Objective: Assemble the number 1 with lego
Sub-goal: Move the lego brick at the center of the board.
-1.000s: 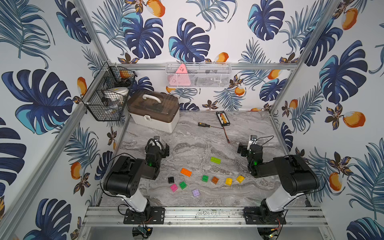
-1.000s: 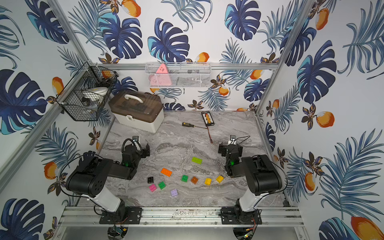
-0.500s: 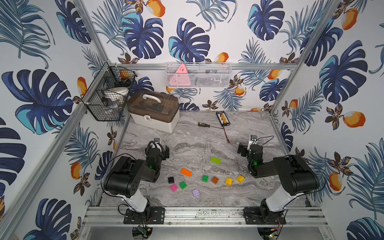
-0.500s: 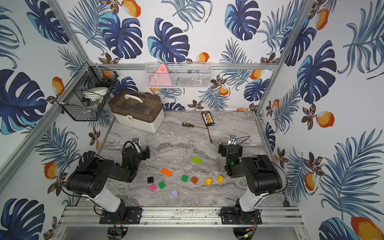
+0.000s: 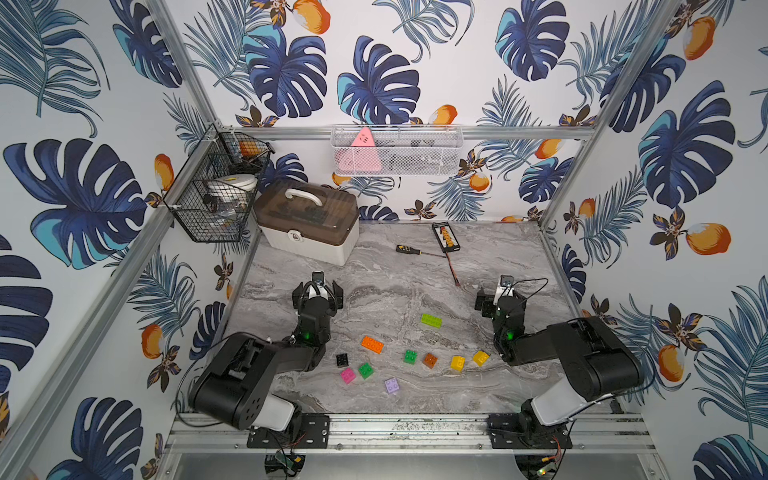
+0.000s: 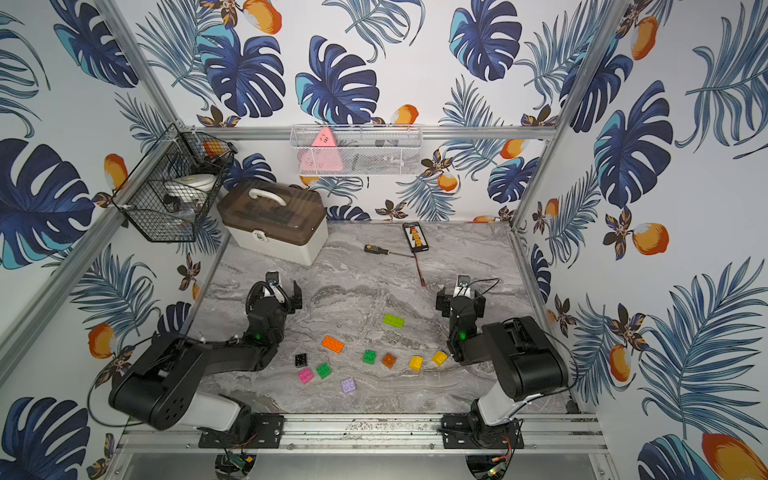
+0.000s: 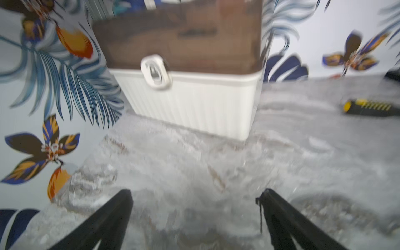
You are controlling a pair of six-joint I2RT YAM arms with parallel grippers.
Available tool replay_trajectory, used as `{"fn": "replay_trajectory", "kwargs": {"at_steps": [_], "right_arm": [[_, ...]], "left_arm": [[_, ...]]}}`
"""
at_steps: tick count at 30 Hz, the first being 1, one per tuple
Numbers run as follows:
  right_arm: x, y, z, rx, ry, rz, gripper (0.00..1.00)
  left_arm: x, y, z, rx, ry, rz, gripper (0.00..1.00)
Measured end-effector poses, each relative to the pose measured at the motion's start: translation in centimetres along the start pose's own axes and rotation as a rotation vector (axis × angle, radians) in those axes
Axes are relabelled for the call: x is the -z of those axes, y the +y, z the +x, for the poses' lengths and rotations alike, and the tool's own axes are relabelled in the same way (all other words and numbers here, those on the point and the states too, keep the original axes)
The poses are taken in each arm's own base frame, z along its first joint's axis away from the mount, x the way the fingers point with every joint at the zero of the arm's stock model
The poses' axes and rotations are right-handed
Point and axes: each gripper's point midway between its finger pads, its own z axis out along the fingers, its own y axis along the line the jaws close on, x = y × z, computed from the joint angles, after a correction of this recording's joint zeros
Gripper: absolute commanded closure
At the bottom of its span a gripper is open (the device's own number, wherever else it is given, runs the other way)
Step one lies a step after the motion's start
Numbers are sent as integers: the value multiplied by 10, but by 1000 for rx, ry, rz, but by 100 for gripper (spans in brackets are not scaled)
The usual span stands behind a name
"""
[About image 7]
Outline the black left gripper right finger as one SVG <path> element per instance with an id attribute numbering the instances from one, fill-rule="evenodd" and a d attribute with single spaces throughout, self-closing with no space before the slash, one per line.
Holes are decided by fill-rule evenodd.
<path id="1" fill-rule="evenodd" d="M 266 189 L 255 200 L 260 221 L 265 221 L 275 250 L 344 250 L 339 242 L 328 236 L 302 215 L 273 189 Z"/>

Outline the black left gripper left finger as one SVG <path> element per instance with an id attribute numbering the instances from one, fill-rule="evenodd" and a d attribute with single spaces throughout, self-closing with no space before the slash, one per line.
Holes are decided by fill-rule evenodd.
<path id="1" fill-rule="evenodd" d="M 133 207 L 131 191 L 123 189 L 51 250 L 119 250 Z"/>

